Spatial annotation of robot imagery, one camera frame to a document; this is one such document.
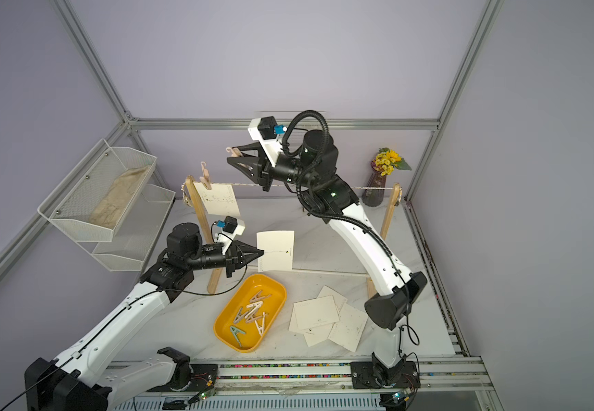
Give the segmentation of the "white clothespin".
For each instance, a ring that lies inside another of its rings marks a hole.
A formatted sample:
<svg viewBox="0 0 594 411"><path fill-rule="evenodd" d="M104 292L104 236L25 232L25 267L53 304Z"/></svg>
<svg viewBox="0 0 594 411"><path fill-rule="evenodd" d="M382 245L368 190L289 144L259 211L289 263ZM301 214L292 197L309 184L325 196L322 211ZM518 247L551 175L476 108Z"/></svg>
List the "white clothespin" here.
<svg viewBox="0 0 594 411"><path fill-rule="evenodd" d="M247 317L249 316L254 316L255 313L257 313L257 311L262 308L262 306L264 305L264 303L262 301L256 302L256 303L250 303L247 305Z"/></svg>
<svg viewBox="0 0 594 411"><path fill-rule="evenodd" d="M264 336L265 333L265 320L267 317L267 313L262 313L255 321L255 327L257 328L257 333L260 337Z"/></svg>

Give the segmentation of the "teal clothespin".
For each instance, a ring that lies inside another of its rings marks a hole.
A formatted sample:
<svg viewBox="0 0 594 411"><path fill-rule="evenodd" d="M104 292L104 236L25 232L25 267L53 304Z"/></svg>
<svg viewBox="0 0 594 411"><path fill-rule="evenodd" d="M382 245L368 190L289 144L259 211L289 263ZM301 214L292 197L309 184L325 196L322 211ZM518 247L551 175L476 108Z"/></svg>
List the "teal clothespin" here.
<svg viewBox="0 0 594 411"><path fill-rule="evenodd" d="M229 330L232 333L233 338L235 339L235 342L237 342L238 346L240 348L242 348L243 347L243 344L242 344L242 342L240 340L240 336L245 335L246 332L244 330L240 329L239 327L235 326L235 325L231 325L229 327Z"/></svg>

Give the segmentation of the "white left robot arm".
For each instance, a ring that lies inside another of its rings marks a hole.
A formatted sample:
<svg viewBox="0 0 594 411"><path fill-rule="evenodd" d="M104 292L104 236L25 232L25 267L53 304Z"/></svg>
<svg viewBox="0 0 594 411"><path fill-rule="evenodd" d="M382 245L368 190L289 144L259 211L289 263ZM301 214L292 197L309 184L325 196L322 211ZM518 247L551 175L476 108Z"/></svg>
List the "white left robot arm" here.
<svg viewBox="0 0 594 411"><path fill-rule="evenodd" d="M223 268L232 275L264 255L236 240L243 228L236 219L227 219L224 228L217 242L206 243L197 224L175 226L156 263L111 313L54 359L39 358L26 369L27 409L111 410L158 386L188 387L191 359L171 347L112 374L107 368L150 320L185 294L195 272Z"/></svg>

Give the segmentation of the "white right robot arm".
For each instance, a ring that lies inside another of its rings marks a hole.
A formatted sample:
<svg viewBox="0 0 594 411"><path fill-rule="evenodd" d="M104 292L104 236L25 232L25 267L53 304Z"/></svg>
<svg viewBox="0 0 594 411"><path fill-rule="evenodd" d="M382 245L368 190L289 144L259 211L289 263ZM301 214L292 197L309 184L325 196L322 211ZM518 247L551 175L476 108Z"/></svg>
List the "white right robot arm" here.
<svg viewBox="0 0 594 411"><path fill-rule="evenodd" d="M376 290L365 311L388 333L386 345L372 354L370 380L380 387L400 382L411 366L401 349L401 332L427 277L412 271L391 251L356 193L338 175L339 150L321 113L302 111L287 126L272 116L254 118L247 130L252 143L239 146L239 156L228 158L228 163L264 191L275 181L292 184L300 205L353 250Z"/></svg>

